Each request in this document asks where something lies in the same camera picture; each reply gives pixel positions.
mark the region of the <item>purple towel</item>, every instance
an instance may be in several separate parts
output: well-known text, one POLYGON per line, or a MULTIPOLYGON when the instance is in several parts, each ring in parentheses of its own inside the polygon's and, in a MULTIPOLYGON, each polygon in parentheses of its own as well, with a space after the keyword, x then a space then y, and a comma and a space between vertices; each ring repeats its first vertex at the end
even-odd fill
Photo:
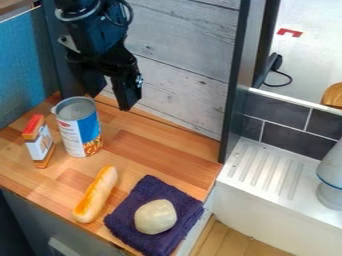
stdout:
POLYGON ((147 175, 137 183, 114 212, 105 217, 104 222, 114 236, 144 255, 166 256, 185 238, 203 211, 201 201, 147 175), (171 229, 163 233, 157 235, 140 233, 134 225, 134 213, 143 204, 156 199, 169 200, 176 209, 178 220, 171 229))

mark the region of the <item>wooden countertop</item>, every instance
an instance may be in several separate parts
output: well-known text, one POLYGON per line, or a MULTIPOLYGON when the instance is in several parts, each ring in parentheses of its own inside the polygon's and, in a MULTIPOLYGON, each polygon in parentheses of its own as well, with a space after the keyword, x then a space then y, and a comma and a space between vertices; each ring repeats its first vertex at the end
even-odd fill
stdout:
POLYGON ((112 99, 96 98, 104 148, 88 158, 73 158, 64 150, 50 109, 54 95, 0 131, 0 186, 37 204, 74 225, 132 253, 135 250, 111 235, 103 218, 111 213, 146 174, 205 200, 221 165, 216 162, 219 143, 140 110, 119 111, 112 99), (33 167, 21 130, 35 113, 44 114, 56 143, 47 169, 33 167), (114 165, 119 182, 93 223, 79 224, 71 210, 104 165, 114 165))
POLYGON ((37 0, 1 0, 0 3, 0 15, 4 15, 8 12, 14 11, 26 5, 32 4, 37 0))

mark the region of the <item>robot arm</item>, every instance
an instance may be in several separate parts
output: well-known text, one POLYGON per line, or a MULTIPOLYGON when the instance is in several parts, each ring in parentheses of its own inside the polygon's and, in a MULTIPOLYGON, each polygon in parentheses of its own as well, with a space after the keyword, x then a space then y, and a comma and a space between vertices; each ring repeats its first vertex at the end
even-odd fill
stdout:
POLYGON ((69 32, 58 41, 66 48, 66 60, 85 92, 95 97, 108 76, 120 110, 130 110, 141 99, 143 83, 137 59, 124 46, 133 20, 131 6, 125 0, 54 1, 56 17, 69 32))

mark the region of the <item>black cord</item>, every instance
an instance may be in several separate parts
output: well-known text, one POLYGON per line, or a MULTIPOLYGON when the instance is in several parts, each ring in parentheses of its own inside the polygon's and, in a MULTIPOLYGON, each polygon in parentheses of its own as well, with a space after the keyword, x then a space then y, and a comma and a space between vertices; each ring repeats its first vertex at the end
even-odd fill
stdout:
POLYGON ((104 13, 104 16, 107 18, 107 20, 114 24, 115 26, 118 26, 118 27, 125 27, 125 26, 129 26, 133 19, 134 19, 134 12, 133 12, 133 8, 132 6, 127 3, 125 0, 119 0, 118 1, 119 3, 121 3, 123 6, 125 6, 127 9, 128 9, 128 12, 129 12, 129 20, 126 21, 126 23, 117 23, 116 21, 112 20, 112 18, 108 15, 107 12, 104 13))
POLYGON ((285 84, 268 84, 268 83, 264 82, 264 85, 266 85, 266 86, 268 86, 268 87, 283 87, 283 86, 286 86, 286 85, 289 85, 290 83, 292 83, 293 78, 292 78, 290 75, 285 74, 285 73, 283 73, 283 72, 280 72, 280 71, 278 71, 278 70, 272 70, 272 71, 275 72, 275 73, 278 73, 278 74, 280 74, 280 75, 283 75, 283 76, 287 77, 287 78, 289 79, 289 81, 288 81, 287 83, 285 83, 285 84))

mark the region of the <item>baguette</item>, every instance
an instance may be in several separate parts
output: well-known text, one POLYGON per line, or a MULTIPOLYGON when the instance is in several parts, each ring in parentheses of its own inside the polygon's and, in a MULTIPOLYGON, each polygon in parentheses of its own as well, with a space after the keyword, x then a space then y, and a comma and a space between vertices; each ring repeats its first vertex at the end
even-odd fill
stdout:
POLYGON ((113 166, 103 167, 90 184, 81 201, 72 211, 73 218, 80 223, 90 223, 100 213, 118 179, 113 166))

